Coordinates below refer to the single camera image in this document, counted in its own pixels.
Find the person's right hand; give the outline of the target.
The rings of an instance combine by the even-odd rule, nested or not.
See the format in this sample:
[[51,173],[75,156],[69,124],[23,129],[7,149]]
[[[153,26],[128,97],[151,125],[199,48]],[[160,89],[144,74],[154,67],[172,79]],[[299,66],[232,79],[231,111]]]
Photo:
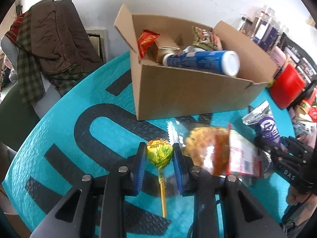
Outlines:
[[290,186],[286,196],[286,202],[291,206],[296,206],[298,203],[304,203],[310,197],[310,193],[301,194],[297,189]]

